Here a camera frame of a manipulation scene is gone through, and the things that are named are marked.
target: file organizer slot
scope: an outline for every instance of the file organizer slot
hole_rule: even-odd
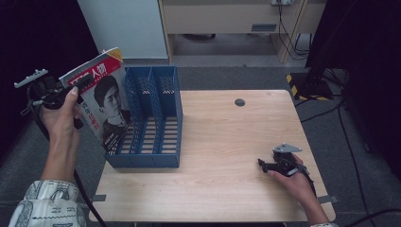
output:
[[[183,108],[176,67],[130,67],[125,81],[133,123],[107,161],[113,167],[179,167]]]

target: yellow and black hazard tape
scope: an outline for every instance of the yellow and black hazard tape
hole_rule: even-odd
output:
[[[329,100],[332,99],[331,96],[305,96],[305,95],[300,95],[298,93],[298,89],[295,86],[294,80],[292,79],[291,75],[287,75],[287,82],[289,84],[289,88],[291,89],[292,95],[294,96],[295,100],[320,100],[320,101],[324,101],[324,100]]]

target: red magazine banner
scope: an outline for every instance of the red magazine banner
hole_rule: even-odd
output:
[[[79,92],[82,94],[85,91],[91,89],[105,76],[109,76],[112,72],[119,69],[121,67],[121,62],[115,58],[107,58],[98,64],[94,65],[91,68],[83,71],[82,73],[76,75],[72,79],[68,80],[68,85],[73,85],[79,81],[79,79],[83,78],[88,74],[92,74],[94,76],[94,82],[90,85],[84,87]]]

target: light wood tabletop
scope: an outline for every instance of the light wood tabletop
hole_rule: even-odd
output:
[[[305,221],[301,205],[264,173],[283,143],[301,148],[318,197],[327,195],[291,96],[285,90],[181,91],[179,168],[114,169],[108,163],[94,206],[105,221]],[[241,98],[245,105],[238,107]],[[335,212],[323,204],[330,220]]]

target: person's right hand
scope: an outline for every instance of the person's right hand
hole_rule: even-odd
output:
[[[297,164],[303,164],[304,162],[295,154],[292,154],[295,158]],[[309,201],[316,200],[315,195],[313,194],[312,188],[310,187],[309,181],[306,176],[301,172],[296,172],[291,177],[286,177],[280,174],[279,172],[269,170],[269,175],[272,176],[274,180],[282,184],[289,194],[294,197],[297,201]]]

